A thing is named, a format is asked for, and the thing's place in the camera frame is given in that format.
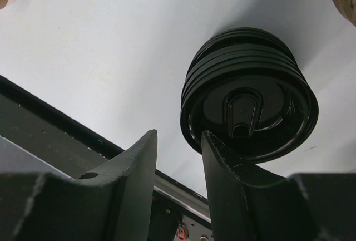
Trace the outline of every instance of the circular lid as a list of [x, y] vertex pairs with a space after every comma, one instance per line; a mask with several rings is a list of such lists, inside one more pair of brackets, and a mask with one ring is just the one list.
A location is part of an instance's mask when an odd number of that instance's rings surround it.
[[195, 56], [182, 91], [181, 129], [198, 152], [202, 131], [210, 130], [260, 163], [291, 152], [310, 135], [318, 104], [281, 40], [262, 32], [246, 44], [243, 34], [253, 30], [244, 31], [214, 37]]

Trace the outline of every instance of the red wire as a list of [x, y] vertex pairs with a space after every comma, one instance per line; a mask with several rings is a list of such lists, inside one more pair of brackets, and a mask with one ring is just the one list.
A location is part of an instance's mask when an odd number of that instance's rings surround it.
[[187, 239], [187, 237], [185, 236], [185, 228], [183, 226], [182, 226], [182, 231], [183, 231], [183, 237], [180, 236], [180, 230], [178, 227], [176, 236], [179, 240], [185, 241]]

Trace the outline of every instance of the white surface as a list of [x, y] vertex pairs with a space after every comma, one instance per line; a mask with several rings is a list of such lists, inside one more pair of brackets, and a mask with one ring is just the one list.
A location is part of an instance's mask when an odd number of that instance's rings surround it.
[[231, 27], [280, 37], [319, 101], [311, 137], [263, 165], [356, 169], [356, 29], [331, 0], [16, 0], [0, 11], [0, 75], [124, 148], [158, 129], [157, 168], [206, 195], [180, 94], [196, 51]]

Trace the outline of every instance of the black plastic lid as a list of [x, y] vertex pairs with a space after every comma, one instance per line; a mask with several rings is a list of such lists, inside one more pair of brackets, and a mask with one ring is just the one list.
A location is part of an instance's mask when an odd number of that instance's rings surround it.
[[260, 163], [298, 147], [318, 118], [318, 103], [280, 39], [240, 28], [207, 41], [182, 91], [181, 129], [201, 152], [201, 133]]

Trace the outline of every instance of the black plastic part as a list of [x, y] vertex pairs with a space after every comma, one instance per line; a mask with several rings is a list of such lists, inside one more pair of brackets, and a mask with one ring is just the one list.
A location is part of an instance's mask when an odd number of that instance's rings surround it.
[[157, 132], [87, 179], [0, 173], [0, 240], [147, 240]]
[[153, 201], [148, 241], [173, 241], [182, 216], [160, 201]]
[[254, 28], [207, 41], [189, 67], [181, 101], [182, 133], [196, 151], [210, 130], [255, 163], [297, 148], [318, 118], [317, 100], [290, 50]]
[[214, 239], [356, 240], [356, 174], [278, 176], [203, 132]]

